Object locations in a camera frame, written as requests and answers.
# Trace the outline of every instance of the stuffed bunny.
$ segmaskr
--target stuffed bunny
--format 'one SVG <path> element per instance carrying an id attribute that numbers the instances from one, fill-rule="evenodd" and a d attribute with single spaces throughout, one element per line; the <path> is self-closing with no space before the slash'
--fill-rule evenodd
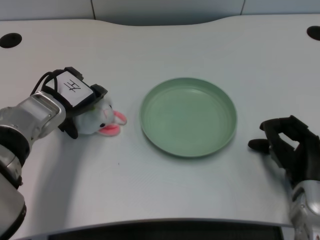
<path id="1" fill-rule="evenodd" d="M 99 133 L 105 136 L 116 136 L 120 126 L 127 123 L 127 118 L 120 112 L 114 111 L 110 101 L 103 98 L 93 109 L 74 118 L 79 134 Z"/>

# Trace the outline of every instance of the round plate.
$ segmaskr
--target round plate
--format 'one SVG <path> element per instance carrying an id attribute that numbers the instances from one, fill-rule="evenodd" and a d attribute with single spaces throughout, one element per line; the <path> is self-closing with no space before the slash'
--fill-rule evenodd
<path id="1" fill-rule="evenodd" d="M 200 157 L 224 147 L 237 125 L 235 106 L 210 82 L 175 78 L 154 87 L 144 98 L 140 123 L 160 149 L 181 157 Z"/>

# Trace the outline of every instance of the gray wall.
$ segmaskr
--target gray wall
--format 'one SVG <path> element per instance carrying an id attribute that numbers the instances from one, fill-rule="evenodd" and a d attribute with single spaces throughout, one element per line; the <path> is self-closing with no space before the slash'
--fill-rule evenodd
<path id="1" fill-rule="evenodd" d="M 123 25 L 185 25 L 240 14 L 320 13 L 320 0 L 0 0 L 2 21 L 94 19 L 94 13 Z"/>

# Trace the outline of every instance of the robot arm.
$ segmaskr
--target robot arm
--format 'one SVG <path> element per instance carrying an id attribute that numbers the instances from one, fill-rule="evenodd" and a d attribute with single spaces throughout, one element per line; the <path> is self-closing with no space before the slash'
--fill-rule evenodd
<path id="1" fill-rule="evenodd" d="M 33 143 L 65 119 L 63 105 L 42 91 L 0 110 L 0 240 L 9 239 L 25 218 L 25 200 L 17 189 Z"/>
<path id="2" fill-rule="evenodd" d="M 286 170 L 292 196 L 290 219 L 295 240 L 320 240 L 320 140 L 294 116 L 264 121 L 260 129 L 267 139 L 254 139 L 248 146 L 270 154 Z M 295 149 L 279 136 L 299 142 Z"/>
<path id="3" fill-rule="evenodd" d="M 23 184 L 22 167 L 33 143 L 57 128 L 76 139 L 73 118 L 92 110 L 108 92 L 83 79 L 73 67 L 47 72 L 31 96 L 0 110 L 0 240 L 9 239 L 25 218 L 25 200 L 17 189 Z"/>

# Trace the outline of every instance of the white table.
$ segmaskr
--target white table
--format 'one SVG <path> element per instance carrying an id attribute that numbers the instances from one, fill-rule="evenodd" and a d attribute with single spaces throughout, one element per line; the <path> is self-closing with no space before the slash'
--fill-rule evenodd
<path id="1" fill-rule="evenodd" d="M 73 66 L 109 90 L 128 124 L 117 137 L 37 141 L 23 168 L 27 215 L 13 239 L 123 221 L 188 218 L 289 226 L 288 183 L 247 143 L 261 122 L 294 115 L 320 134 L 320 15 L 236 16 L 186 26 L 123 26 L 96 20 L 0 22 L 0 107 L 24 100 L 47 71 Z M 158 83 L 195 77 L 221 87 L 238 114 L 233 141 L 198 160 L 162 153 L 138 121 Z"/>

